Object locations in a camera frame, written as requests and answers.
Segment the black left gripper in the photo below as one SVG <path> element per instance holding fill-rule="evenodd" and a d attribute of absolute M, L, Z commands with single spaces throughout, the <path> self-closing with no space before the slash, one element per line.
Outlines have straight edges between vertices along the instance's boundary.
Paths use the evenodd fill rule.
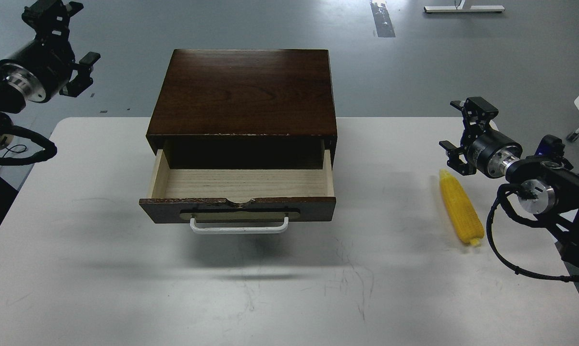
<path fill-rule="evenodd" d="M 45 103 L 58 92 L 78 97 L 93 83 L 93 65 L 100 53 L 88 52 L 78 63 L 68 37 L 70 19 L 84 8 L 80 2 L 37 0 L 24 7 L 22 20 L 35 31 L 35 39 L 0 61 L 4 80 L 26 100 Z M 71 79 L 73 70 L 76 77 Z"/>

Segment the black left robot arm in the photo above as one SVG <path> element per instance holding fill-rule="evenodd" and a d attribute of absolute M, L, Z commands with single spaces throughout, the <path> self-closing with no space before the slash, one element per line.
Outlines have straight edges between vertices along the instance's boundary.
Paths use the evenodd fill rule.
<path fill-rule="evenodd" d="M 101 56 L 88 52 L 77 62 L 68 41 L 70 19 L 82 9 L 80 2 L 61 0 L 38 0 L 24 9 L 22 20 L 34 29 L 35 38 L 0 61 L 0 151 L 15 136 L 31 140 L 41 151 L 25 158 L 0 157 L 0 166 L 28 166 L 56 156 L 52 141 L 15 125 L 10 114 L 22 111 L 28 101 L 46 103 L 56 94 L 77 97 L 92 85 L 93 66 Z M 17 193 L 0 177 L 0 225 Z"/>

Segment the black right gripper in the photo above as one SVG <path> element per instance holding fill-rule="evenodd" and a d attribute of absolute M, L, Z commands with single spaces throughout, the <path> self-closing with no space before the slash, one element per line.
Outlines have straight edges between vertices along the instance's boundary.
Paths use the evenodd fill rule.
<path fill-rule="evenodd" d="M 498 108 L 483 97 L 453 100 L 450 105 L 461 112 L 465 131 L 461 147 L 455 147 L 447 140 L 439 141 L 448 157 L 446 164 L 462 176 L 480 171 L 490 179 L 503 177 L 506 167 L 520 158 L 523 149 L 501 132 L 489 129 L 490 121 L 499 114 Z M 461 155 L 465 156 L 466 162 L 461 160 Z"/>

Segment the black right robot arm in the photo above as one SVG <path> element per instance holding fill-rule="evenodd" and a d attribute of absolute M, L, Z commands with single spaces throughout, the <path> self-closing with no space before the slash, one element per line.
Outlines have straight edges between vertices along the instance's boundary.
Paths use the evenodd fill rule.
<path fill-rule="evenodd" d="M 463 176 L 481 172 L 506 180 L 487 216 L 486 235 L 495 256 L 515 274 L 579 283 L 579 274 L 551 276 L 514 265 L 499 253 L 492 237 L 494 214 L 501 207 L 516 223 L 547 230 L 561 245 L 562 261 L 579 269 L 579 173 L 564 157 L 562 140 L 546 135 L 534 155 L 522 158 L 521 145 L 491 126 L 499 111 L 483 97 L 453 100 L 450 105 L 461 112 L 465 129 L 458 147 L 439 142 L 446 164 Z"/>

